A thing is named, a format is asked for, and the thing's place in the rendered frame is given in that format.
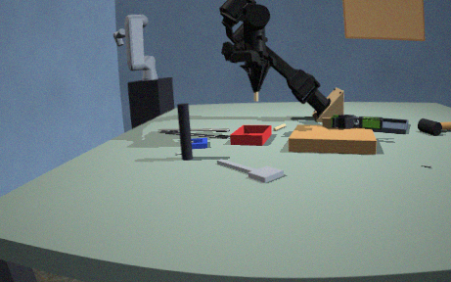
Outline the red shallow tray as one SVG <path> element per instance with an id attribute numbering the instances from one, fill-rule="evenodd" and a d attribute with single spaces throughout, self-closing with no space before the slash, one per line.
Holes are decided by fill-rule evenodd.
<path id="1" fill-rule="evenodd" d="M 271 134 L 271 125 L 243 125 L 230 135 L 231 145 L 263 146 Z"/>

